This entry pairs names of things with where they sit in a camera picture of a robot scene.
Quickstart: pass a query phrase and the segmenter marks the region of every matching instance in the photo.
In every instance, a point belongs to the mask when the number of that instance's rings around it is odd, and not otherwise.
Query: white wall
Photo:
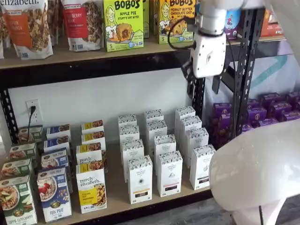
[[[118,139],[117,117],[162,109],[168,129],[174,127],[174,110],[188,105],[187,82],[181,69],[94,78],[10,89],[18,127],[28,125],[26,100],[38,99],[44,126],[78,125],[103,119],[107,141]]]

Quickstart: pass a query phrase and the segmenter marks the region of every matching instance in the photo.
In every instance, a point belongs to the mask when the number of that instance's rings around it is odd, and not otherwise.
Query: granola bag
[[[47,22],[47,0],[5,0],[4,19],[17,55],[22,60],[53,55]]]
[[[103,48],[102,0],[61,0],[70,51]]]

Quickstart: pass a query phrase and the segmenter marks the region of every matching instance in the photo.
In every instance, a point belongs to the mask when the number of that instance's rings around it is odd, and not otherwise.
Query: yellow label
[[[78,191],[80,205],[92,205],[98,202],[97,189]]]

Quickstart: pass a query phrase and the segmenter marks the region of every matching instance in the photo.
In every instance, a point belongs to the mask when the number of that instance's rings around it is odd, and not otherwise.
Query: bobo's oat bites box
[[[159,43],[168,43],[168,34],[171,27],[184,16],[195,16],[195,0],[159,0],[158,34]],[[193,32],[188,32],[185,21],[178,23],[171,32],[171,43],[187,42],[193,40]]]
[[[108,52],[144,46],[142,0],[104,0],[104,18]]]

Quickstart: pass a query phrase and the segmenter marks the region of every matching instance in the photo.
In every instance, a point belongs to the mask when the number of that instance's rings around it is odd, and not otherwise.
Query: green bobo's box
[[[143,0],[104,0],[108,52],[144,46]]]

